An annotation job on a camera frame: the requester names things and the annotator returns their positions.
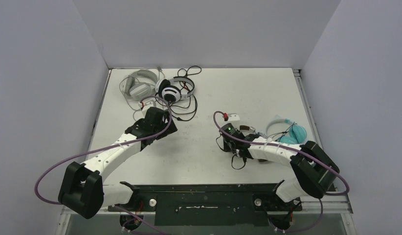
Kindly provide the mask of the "brown headphones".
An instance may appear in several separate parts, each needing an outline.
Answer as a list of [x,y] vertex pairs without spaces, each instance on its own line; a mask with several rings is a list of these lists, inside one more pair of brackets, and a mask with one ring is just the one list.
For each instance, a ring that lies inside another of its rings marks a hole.
[[248,125],[240,125],[239,130],[241,132],[249,133],[249,134],[257,134],[257,131],[254,127]]

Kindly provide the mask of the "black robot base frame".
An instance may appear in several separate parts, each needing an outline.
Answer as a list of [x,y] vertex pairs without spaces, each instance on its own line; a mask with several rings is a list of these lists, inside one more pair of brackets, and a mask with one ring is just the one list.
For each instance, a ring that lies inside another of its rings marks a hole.
[[299,215],[352,213],[346,196],[318,200],[300,196],[285,203],[276,198],[275,184],[135,185],[131,202],[109,206],[154,215],[156,226],[266,226],[269,219],[296,221]]

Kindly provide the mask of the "black and white headphones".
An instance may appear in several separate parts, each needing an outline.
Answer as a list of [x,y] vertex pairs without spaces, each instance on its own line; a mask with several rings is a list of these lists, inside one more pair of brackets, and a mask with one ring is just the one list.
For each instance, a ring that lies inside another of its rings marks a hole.
[[198,75],[202,72],[202,68],[197,65],[189,68],[181,68],[177,71],[177,75],[157,81],[155,85],[155,94],[165,100],[170,108],[176,105],[179,101],[189,99],[188,107],[194,101],[194,110],[187,113],[176,113],[173,111],[173,117],[178,121],[191,121],[198,110],[198,100],[195,97],[195,82],[190,76]]

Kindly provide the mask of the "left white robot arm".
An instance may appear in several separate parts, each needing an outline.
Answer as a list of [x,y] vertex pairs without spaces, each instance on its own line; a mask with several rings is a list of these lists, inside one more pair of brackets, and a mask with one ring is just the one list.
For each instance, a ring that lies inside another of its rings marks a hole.
[[128,158],[176,131],[169,111],[149,108],[108,149],[80,164],[72,162],[67,166],[58,202],[86,219],[102,207],[122,205],[129,211],[135,210],[140,203],[135,186],[127,182],[106,185],[104,181]]

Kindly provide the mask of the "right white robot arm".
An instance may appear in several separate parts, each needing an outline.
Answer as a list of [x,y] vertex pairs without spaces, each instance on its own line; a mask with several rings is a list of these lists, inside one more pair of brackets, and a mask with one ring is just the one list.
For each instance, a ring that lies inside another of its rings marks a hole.
[[231,123],[222,126],[220,132],[226,152],[243,160],[266,160],[293,170],[294,178],[279,182],[270,196],[271,205],[278,210],[301,196],[323,198],[339,174],[339,168],[313,141],[304,144],[270,141],[258,134],[244,135]]

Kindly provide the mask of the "teal cat-ear headphones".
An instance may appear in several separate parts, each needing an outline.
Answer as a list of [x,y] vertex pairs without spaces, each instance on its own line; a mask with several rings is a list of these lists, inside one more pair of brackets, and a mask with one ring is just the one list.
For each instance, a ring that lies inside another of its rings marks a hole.
[[[270,134],[268,130],[275,124],[286,124],[288,127],[283,132]],[[291,119],[276,115],[264,129],[264,136],[266,138],[272,138],[272,140],[276,142],[286,144],[302,144],[307,140],[307,130]]]

